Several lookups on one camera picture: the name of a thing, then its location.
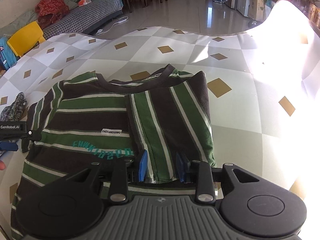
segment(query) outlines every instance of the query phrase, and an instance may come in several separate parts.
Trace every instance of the glossy floor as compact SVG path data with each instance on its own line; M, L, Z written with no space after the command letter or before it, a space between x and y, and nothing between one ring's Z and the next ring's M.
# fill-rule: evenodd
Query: glossy floor
M188 32L218 36L238 33L248 29L249 18L225 4L212 3L212 0L168 0L161 4L159 0L148 0L148 6L132 3L132 13L124 10L119 17L128 16L128 20L98 37L115 39L143 27L163 26ZM117 22L115 18L101 28L106 31Z

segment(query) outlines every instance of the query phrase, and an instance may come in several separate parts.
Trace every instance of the metal bolt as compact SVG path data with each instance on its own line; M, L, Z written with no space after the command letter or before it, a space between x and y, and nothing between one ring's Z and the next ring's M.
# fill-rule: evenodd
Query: metal bolt
M213 200L213 196L210 194L201 194L198 196L198 200L201 202L210 202Z
M126 197L123 194L113 194L111 195L110 199L113 202L121 202L121 201L125 201Z

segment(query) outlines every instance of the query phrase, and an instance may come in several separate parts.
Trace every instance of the shirt label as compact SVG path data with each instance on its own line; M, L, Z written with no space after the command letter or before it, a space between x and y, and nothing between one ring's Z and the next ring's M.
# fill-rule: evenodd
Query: shirt label
M102 134L121 134L122 130L102 129Z

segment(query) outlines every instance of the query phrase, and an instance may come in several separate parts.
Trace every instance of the red blanket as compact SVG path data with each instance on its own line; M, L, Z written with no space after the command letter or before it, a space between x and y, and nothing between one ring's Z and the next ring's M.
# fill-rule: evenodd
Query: red blanket
M36 6L36 13L39 26L44 29L68 14L69 7L63 0L40 0Z

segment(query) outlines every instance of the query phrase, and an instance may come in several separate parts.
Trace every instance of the yellow chair back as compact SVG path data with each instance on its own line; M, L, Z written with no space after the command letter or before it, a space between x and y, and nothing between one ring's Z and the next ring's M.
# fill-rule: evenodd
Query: yellow chair back
M37 22L31 22L12 35L7 43L16 56L22 57L33 48L37 41L39 43L45 41L43 31Z

